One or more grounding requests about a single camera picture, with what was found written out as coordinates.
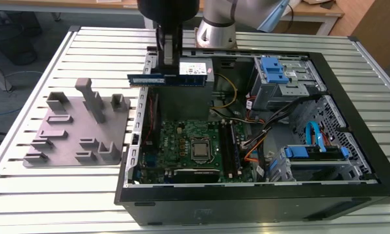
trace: yellow wire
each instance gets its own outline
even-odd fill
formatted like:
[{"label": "yellow wire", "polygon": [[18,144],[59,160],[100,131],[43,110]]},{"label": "yellow wire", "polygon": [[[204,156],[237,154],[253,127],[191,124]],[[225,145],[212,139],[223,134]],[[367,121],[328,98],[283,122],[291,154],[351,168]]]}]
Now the yellow wire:
[{"label": "yellow wire", "polygon": [[215,74],[216,74],[217,76],[223,77],[223,78],[228,81],[228,83],[233,86],[233,89],[235,89],[235,97],[233,97],[232,102],[231,102],[229,104],[224,105],[224,106],[215,106],[215,107],[212,107],[212,109],[223,109],[223,108],[228,107],[231,104],[235,103],[235,101],[236,101],[236,99],[237,99],[237,88],[236,88],[235,83],[229,80],[229,78],[227,78],[227,77],[225,77],[224,75],[221,75],[220,73],[215,73]]}]

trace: motherboard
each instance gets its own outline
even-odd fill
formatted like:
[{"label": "motherboard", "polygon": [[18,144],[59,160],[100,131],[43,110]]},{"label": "motherboard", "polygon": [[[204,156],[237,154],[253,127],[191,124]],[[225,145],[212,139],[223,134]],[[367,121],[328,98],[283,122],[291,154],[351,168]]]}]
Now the motherboard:
[{"label": "motherboard", "polygon": [[252,182],[243,163],[244,124],[233,121],[164,121],[159,151],[142,158],[142,183]]}]

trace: floor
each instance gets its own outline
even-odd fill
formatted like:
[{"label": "floor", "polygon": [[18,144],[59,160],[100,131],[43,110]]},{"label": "floor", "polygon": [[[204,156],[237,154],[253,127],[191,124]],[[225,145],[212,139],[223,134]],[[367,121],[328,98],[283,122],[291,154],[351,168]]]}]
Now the floor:
[{"label": "floor", "polygon": [[[51,13],[36,13],[43,34],[32,38],[35,49],[39,52],[39,59],[35,63],[26,66],[14,65],[0,53],[0,69],[4,74],[18,71],[40,71],[47,68],[50,60],[63,41],[71,25],[95,26],[95,27],[130,27],[144,28],[142,16],[139,15],[98,15],[98,14],[68,14],[62,15],[62,21],[55,22]],[[193,19],[185,24],[185,29],[193,29],[200,24],[200,18]],[[252,29],[239,25],[239,31],[253,31]],[[0,90],[0,113],[16,110],[23,107],[32,89],[40,79],[38,73],[23,73],[8,77],[10,82],[16,87],[12,93]],[[0,115],[0,132],[7,132],[18,117],[19,112]]]}]

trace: green circuit board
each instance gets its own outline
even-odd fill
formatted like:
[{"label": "green circuit board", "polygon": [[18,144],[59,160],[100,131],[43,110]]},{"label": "green circuit board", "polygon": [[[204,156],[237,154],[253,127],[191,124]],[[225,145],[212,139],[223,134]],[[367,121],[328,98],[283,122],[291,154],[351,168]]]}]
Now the green circuit board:
[{"label": "green circuit board", "polygon": [[[165,173],[173,169],[216,169],[220,170],[219,182],[248,182],[252,180],[251,167],[241,168],[241,175],[228,178],[223,173],[223,155],[220,149],[219,122],[209,121],[165,121],[163,122],[160,134],[160,148],[158,155],[147,155],[144,165],[147,170],[144,176],[147,183],[168,183],[164,179]],[[245,140],[245,129],[243,123],[235,123],[235,134],[237,141]],[[211,159],[195,161],[192,159],[192,142],[209,142]]]}]

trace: aluminum table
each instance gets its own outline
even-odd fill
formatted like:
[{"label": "aluminum table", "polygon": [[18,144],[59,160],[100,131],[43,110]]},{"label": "aluminum table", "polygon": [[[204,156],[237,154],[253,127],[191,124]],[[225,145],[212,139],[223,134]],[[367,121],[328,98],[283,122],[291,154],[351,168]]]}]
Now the aluminum table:
[{"label": "aluminum table", "polygon": [[[184,47],[195,44],[195,32],[185,31]],[[50,92],[80,96],[76,78],[92,78],[102,96],[123,93],[136,106],[140,90],[130,87],[127,77],[142,72],[147,46],[155,45],[151,29],[83,27],[68,32],[0,146],[0,233],[390,233],[390,204],[321,222],[142,227],[123,206],[114,204],[119,166],[23,167]],[[237,45],[321,52],[390,160],[390,78],[361,44],[347,37],[237,33]],[[128,130],[135,114],[132,108]]]}]

